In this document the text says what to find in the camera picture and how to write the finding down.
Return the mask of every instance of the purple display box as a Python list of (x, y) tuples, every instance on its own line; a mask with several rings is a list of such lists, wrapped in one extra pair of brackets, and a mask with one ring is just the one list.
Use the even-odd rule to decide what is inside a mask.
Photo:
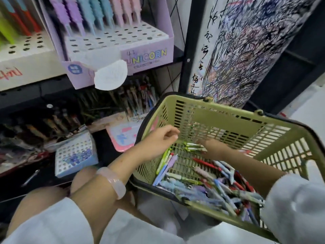
[[(47, 9), (44, 6), (43, 0), (38, 0), (44, 16), (44, 20), (47, 25), (47, 30), (52, 38), (55, 49), (59, 55), (59, 59), (62, 61), (63, 67), (66, 69), (67, 75), (72, 82), (75, 89), (84, 88), (94, 84), (95, 71), (91, 68), (87, 68), (79, 61), (69, 61), (67, 58), (64, 45), (61, 44), (58, 32), (55, 29), (53, 21), (51, 20)], [(156, 17), (157, 29), (169, 35), (168, 39), (164, 39), (158, 42), (154, 42), (148, 45), (141, 45), (130, 49), (120, 51), (120, 59), (127, 62), (128, 75), (144, 71), (150, 68), (155, 68), (165, 64), (173, 62), (174, 57), (174, 33), (172, 23), (169, 17), (169, 11), (166, 0), (156, 0)], [(166, 54), (161, 57), (157, 57), (157, 51), (164, 51)], [(150, 54), (156, 54), (154, 59), (151, 59)], [(132, 57), (138, 56), (143, 59), (140, 62), (132, 60)]]

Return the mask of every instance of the pink bangle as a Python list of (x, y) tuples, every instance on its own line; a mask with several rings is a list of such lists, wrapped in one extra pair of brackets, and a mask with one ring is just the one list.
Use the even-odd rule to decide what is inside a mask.
[(123, 198), (126, 193), (126, 188), (123, 182), (118, 179), (117, 175), (112, 170), (107, 167), (103, 167), (97, 170), (96, 174), (106, 177), (117, 193), (117, 199)]

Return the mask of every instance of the white sleeve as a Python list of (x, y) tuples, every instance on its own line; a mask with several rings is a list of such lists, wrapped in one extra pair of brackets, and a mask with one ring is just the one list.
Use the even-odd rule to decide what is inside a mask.
[(324, 243), (324, 185), (283, 176), (266, 197), (261, 218), (282, 244)]
[(3, 244), (93, 244), (90, 225), (79, 207), (64, 198), (20, 225)]

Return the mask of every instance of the blue pen box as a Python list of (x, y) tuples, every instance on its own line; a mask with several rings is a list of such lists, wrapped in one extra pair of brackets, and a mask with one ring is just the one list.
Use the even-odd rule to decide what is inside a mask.
[(57, 149), (55, 176), (61, 178), (95, 164), (98, 164), (96, 145), (92, 135), (87, 130)]

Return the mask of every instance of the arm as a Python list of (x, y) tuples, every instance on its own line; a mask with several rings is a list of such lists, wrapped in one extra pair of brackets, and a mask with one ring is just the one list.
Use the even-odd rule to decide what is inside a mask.
[(233, 150), (216, 139), (201, 140), (200, 143), (208, 150), (203, 154), (203, 157), (229, 163), (264, 198), (266, 198), (274, 183), (286, 174), (286, 172)]
[[(179, 130), (171, 125), (158, 128), (152, 131), (146, 139), (119, 156), (108, 168), (126, 184), (138, 166), (161, 155), (178, 139), (178, 133)], [(113, 214), (115, 210), (113, 204), (117, 199), (117, 194), (112, 185), (105, 177), (98, 175), (78, 189), (70, 198), (83, 212), (89, 222), (94, 241), (98, 243), (102, 233), (95, 231), (96, 221), (104, 212)]]

